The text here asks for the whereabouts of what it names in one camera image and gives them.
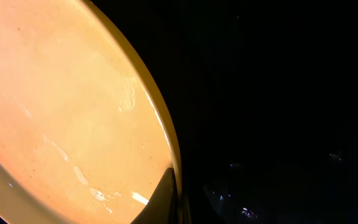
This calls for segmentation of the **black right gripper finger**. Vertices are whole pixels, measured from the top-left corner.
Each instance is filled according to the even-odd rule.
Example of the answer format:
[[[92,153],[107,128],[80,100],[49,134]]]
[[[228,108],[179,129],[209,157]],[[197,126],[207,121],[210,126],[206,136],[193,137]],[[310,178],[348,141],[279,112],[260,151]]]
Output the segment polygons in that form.
[[[177,223],[177,183],[170,167],[164,172],[148,204],[131,224]]]

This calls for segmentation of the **yellow plate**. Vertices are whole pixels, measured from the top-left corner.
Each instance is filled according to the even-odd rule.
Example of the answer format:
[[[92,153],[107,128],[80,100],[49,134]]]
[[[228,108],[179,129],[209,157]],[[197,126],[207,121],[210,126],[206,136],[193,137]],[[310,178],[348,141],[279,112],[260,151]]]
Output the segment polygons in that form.
[[[150,72],[84,0],[0,0],[0,217],[131,223],[178,140]]]

